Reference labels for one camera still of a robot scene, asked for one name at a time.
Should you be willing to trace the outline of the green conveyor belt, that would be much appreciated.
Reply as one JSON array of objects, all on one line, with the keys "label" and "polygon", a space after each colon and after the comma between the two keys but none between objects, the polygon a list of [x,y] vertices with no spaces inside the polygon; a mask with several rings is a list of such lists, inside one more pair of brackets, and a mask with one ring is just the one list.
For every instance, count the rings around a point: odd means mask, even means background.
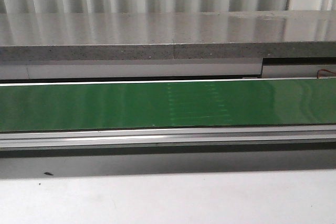
[{"label": "green conveyor belt", "polygon": [[1,131],[335,123],[335,79],[1,86]]}]

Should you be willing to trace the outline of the grey stone counter slab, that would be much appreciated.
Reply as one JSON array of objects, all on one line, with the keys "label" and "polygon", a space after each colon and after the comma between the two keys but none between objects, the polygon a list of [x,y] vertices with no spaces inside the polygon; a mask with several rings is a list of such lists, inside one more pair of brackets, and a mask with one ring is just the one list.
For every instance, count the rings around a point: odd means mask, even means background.
[{"label": "grey stone counter slab", "polygon": [[1,61],[335,57],[335,11],[1,14]]}]

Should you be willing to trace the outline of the aluminium conveyor front rail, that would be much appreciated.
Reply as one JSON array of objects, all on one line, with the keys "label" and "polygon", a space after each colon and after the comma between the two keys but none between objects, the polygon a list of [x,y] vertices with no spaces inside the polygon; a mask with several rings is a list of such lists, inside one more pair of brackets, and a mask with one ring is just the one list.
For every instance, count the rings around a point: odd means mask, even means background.
[{"label": "aluminium conveyor front rail", "polygon": [[124,144],[332,141],[335,125],[221,126],[168,129],[16,132],[1,134],[1,149],[88,147]]}]

